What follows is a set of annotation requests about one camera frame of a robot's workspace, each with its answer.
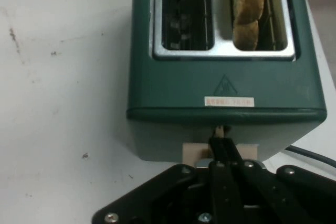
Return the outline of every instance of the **wooden block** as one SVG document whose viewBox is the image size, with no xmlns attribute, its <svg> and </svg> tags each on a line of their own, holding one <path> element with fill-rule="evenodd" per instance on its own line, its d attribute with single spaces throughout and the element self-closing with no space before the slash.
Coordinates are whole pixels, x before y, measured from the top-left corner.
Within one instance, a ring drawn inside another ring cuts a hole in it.
<svg viewBox="0 0 336 224">
<path fill-rule="evenodd" d="M 237 149 L 243 159 L 257 159 L 257 144 L 238 144 Z M 211 158 L 212 152 L 208 144 L 184 143 L 182 146 L 182 163 L 195 166 L 195 164 L 204 158 Z"/>
</svg>

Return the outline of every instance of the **green toaster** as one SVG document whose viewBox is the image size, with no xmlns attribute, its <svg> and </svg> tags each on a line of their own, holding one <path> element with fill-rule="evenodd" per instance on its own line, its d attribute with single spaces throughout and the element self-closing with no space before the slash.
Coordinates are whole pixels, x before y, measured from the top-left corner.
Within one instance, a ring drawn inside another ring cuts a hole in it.
<svg viewBox="0 0 336 224">
<path fill-rule="evenodd" d="M 265 0 L 253 51 L 233 43 L 232 2 L 133 0 L 127 117 L 142 159 L 179 162 L 224 125 L 265 160 L 326 119 L 306 1 Z"/>
</svg>

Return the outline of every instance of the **white table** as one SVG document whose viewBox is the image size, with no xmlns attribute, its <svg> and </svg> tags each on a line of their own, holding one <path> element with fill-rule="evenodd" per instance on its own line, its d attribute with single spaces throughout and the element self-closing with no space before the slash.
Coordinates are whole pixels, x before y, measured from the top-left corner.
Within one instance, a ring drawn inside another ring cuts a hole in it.
<svg viewBox="0 0 336 224">
<path fill-rule="evenodd" d="M 131 0 L 0 0 L 1 223 L 90 223 L 172 165 L 132 151 L 130 25 Z M 296 144 L 336 159 L 336 92 L 313 22 L 312 29 L 329 114 Z M 336 178 L 297 155 L 265 164 Z"/>
</svg>

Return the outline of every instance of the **screw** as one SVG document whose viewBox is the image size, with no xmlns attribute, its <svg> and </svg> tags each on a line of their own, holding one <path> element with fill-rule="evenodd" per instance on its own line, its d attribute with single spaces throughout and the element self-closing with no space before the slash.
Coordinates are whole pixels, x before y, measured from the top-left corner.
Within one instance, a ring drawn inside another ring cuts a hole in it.
<svg viewBox="0 0 336 224">
<path fill-rule="evenodd" d="M 217 165 L 217 167 L 221 167 L 221 168 L 225 167 L 225 165 L 223 163 L 221 163 L 221 162 L 217 162 L 216 165 Z"/>
<path fill-rule="evenodd" d="M 288 174 L 292 175 L 292 174 L 295 173 L 295 171 L 292 168 L 287 167 L 287 168 L 285 168 L 285 173 L 288 173 Z"/>
<path fill-rule="evenodd" d="M 184 173 L 184 174 L 189 174 L 189 173 L 191 173 L 191 170 L 189 169 L 189 168 L 187 168 L 187 167 L 183 167 L 182 168 L 182 173 Z"/>
<path fill-rule="evenodd" d="M 207 213 L 207 212 L 204 212 L 202 214 L 199 215 L 198 217 L 198 221 L 200 223 L 210 223 L 212 220 L 212 216 L 211 214 Z"/>
<path fill-rule="evenodd" d="M 106 223 L 117 223 L 119 220 L 119 216 L 115 213 L 110 212 L 107 215 L 105 215 L 104 220 Z"/>
<path fill-rule="evenodd" d="M 244 165 L 245 165 L 246 167 L 249 167 L 249 168 L 252 168 L 252 167 L 254 166 L 254 164 L 253 164 L 252 162 L 250 162 L 250 161 L 246 161 L 246 162 L 244 163 Z"/>
</svg>

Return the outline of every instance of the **black cable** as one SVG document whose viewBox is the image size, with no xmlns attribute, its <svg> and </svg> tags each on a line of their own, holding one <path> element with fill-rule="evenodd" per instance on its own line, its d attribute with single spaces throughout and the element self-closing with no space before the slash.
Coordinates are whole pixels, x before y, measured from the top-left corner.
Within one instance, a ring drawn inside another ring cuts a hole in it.
<svg viewBox="0 0 336 224">
<path fill-rule="evenodd" d="M 336 161 L 335 160 L 333 160 L 331 158 L 328 158 L 328 157 L 325 157 L 325 156 L 322 156 L 320 154 L 317 154 L 317 153 L 314 153 L 314 152 L 311 152 L 311 151 L 308 151 L 308 150 L 305 150 L 305 149 L 301 149 L 301 148 L 293 146 L 293 145 L 289 145 L 285 150 L 300 154 L 300 155 L 305 156 L 305 157 L 315 159 L 317 161 L 323 162 L 327 165 L 330 165 L 330 166 L 336 168 Z"/>
</svg>

